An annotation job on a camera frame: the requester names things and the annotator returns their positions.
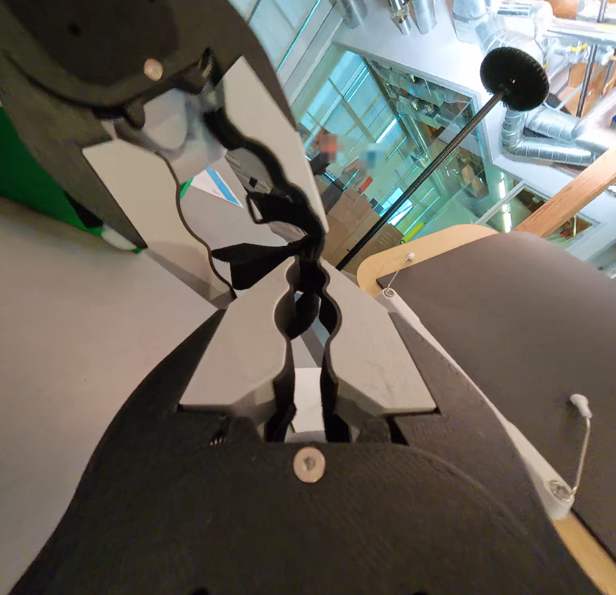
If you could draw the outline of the wooden ceiling beam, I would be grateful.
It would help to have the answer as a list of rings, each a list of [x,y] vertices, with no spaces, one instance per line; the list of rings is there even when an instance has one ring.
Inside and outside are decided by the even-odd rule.
[[[615,183],[615,148],[607,150],[537,211],[515,227],[546,238]]]

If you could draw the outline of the cardboard boxes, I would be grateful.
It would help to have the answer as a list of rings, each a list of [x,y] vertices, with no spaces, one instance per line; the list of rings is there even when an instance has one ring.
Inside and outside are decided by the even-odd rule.
[[[327,213],[329,231],[322,253],[323,259],[336,266],[379,219],[379,214],[365,195],[354,189],[345,189]],[[402,233],[395,226],[385,224],[350,260],[344,270],[355,274],[367,258],[398,246],[402,237]]]

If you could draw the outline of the black and white book stand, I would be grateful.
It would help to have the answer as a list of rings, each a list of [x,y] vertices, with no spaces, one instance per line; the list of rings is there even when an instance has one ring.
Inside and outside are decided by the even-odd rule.
[[[389,325],[436,403],[423,415],[367,419],[349,442],[343,381],[326,347],[323,395],[332,534],[302,552],[297,594],[600,594],[547,516],[530,462],[498,419],[573,475],[581,432],[558,432],[580,415],[549,415],[566,390],[591,384],[591,397],[615,414],[615,354],[583,324],[603,308],[583,305],[590,279],[607,279],[565,251],[523,233],[473,241],[402,271],[403,304],[418,314]]]

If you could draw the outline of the black floor lamp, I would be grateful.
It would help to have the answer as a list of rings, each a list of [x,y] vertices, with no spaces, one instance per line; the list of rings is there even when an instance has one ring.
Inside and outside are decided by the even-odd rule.
[[[549,82],[543,66],[527,52],[511,46],[490,51],[482,60],[480,78],[484,89],[490,94],[489,100],[473,117],[456,132],[445,147],[423,168],[417,179],[407,188],[394,204],[375,222],[366,234],[336,265],[343,270],[350,261],[377,235],[396,211],[410,199],[410,196],[449,158],[461,142],[498,103],[507,108],[528,112],[538,107],[548,96]]]

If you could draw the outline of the person's left hand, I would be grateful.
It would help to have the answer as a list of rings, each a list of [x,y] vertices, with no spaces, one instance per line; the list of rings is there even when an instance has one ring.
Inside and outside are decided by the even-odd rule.
[[[102,226],[101,238],[112,247],[121,251],[135,251],[138,248],[137,245],[106,224]]]

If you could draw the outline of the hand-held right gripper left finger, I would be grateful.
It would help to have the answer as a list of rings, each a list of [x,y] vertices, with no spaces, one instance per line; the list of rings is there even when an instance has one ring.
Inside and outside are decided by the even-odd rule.
[[[297,259],[288,258],[231,303],[180,405],[247,417],[266,440],[282,441],[295,414],[289,327],[295,318]]]

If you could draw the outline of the white and blue paper sheet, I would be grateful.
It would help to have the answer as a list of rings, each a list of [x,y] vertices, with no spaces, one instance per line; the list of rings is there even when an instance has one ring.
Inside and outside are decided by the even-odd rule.
[[[189,186],[218,199],[225,200],[234,206],[243,207],[240,199],[237,198],[220,174],[213,168],[208,167],[194,176],[190,180]]]

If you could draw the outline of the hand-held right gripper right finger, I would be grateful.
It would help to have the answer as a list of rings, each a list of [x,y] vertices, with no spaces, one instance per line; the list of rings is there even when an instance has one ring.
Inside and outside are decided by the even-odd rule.
[[[432,414],[435,400],[390,314],[326,261],[319,321],[328,332],[320,390],[327,442],[373,418]]]

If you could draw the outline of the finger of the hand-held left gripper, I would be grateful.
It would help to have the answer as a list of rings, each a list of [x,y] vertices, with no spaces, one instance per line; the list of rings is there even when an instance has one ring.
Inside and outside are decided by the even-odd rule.
[[[294,226],[304,233],[304,255],[320,258],[328,221],[303,143],[249,61],[239,57],[206,99],[212,136],[229,151],[246,151],[268,176],[268,192],[248,195],[253,222]]]
[[[97,176],[162,267],[218,309],[235,299],[215,270],[211,249],[187,224],[181,185],[204,172],[225,149],[206,128],[197,96],[166,92],[143,107],[145,125],[101,122],[111,141],[82,150]]]

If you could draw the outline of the green plastic bin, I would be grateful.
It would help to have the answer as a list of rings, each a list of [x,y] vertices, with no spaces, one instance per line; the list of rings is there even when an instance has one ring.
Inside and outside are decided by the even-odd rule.
[[[159,255],[162,250],[153,242],[147,244],[137,232],[135,221],[121,208],[119,197],[104,183],[101,174],[87,160],[83,167],[85,184],[94,184],[94,189],[90,191],[81,183],[66,190],[30,154],[5,107],[1,107],[2,198],[99,238],[106,224],[137,245],[132,252]]]

